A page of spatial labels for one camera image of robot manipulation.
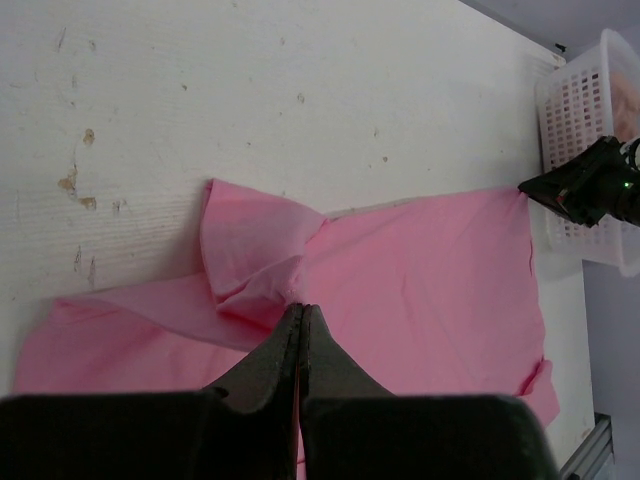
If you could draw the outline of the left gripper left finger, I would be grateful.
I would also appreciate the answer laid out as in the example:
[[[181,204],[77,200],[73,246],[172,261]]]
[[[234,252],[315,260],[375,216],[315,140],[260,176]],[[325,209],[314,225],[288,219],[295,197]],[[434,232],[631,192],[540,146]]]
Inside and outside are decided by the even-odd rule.
[[[297,373],[303,306],[289,306],[273,332],[205,392],[206,479],[294,479]]]

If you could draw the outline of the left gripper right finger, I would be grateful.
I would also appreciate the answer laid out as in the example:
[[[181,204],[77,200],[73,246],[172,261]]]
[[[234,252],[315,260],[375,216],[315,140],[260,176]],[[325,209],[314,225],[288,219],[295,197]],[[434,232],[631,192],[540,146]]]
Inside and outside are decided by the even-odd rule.
[[[364,478],[382,445],[377,415],[393,395],[334,340],[317,305],[303,310],[298,374],[306,477]]]

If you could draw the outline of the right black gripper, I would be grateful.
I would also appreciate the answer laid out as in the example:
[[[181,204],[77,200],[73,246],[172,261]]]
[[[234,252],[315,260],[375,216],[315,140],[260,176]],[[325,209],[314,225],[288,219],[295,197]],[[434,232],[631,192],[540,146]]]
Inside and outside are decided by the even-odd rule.
[[[633,223],[633,141],[600,137],[573,160],[518,185],[531,200],[571,222],[597,225],[609,215]]]

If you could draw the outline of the white plastic basket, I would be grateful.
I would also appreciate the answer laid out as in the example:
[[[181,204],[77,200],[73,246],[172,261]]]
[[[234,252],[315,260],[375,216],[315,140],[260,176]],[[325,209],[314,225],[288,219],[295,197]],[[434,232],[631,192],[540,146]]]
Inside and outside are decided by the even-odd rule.
[[[614,135],[620,140],[639,135],[639,113],[625,113],[611,92],[625,87],[639,98],[639,56],[611,29],[598,45],[539,79],[535,100],[541,133],[543,171],[574,159],[596,140]],[[639,274],[639,228],[604,216],[592,228],[546,214],[554,251],[617,267],[625,277]]]

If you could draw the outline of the beige t shirt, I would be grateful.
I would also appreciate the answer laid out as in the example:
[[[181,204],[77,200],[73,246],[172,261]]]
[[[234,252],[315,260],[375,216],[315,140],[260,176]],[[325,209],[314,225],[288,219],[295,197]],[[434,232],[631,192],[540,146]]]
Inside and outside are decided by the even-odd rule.
[[[639,136],[639,91],[619,72],[610,76],[614,135],[621,142]]]

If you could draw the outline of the pink t shirt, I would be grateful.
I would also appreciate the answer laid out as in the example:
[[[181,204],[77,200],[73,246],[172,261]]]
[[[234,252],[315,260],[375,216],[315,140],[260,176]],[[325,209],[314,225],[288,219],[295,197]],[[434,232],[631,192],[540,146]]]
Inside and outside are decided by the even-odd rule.
[[[555,479],[526,197],[416,199],[330,219],[210,182],[203,268],[52,304],[1,404],[5,479],[206,479],[205,389],[286,309],[320,307],[393,398],[364,478]]]

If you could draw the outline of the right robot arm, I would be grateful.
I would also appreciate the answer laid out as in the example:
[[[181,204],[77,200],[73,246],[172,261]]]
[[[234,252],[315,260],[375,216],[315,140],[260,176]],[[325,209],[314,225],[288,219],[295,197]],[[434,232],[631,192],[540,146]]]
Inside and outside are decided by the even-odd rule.
[[[591,228],[606,215],[639,224],[639,140],[603,136],[567,163],[518,185],[561,218]]]

